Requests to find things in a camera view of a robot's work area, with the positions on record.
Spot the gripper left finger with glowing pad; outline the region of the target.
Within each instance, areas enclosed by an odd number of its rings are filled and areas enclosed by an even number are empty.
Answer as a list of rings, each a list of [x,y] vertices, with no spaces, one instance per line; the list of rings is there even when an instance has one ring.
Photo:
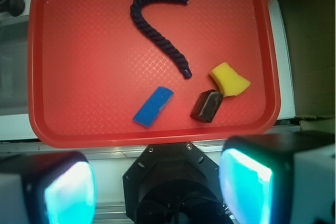
[[[97,185],[78,151],[1,159],[1,223],[92,223]]]

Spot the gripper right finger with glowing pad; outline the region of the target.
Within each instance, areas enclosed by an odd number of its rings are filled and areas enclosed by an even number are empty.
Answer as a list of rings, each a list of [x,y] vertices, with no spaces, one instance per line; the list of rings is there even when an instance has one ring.
[[[230,137],[219,159],[219,184],[239,223],[335,223],[335,135]]]

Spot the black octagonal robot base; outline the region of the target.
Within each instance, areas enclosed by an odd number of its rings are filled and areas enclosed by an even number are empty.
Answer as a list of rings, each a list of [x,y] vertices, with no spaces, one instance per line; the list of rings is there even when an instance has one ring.
[[[134,223],[232,223],[219,166],[192,143],[149,145],[124,173],[126,216]]]

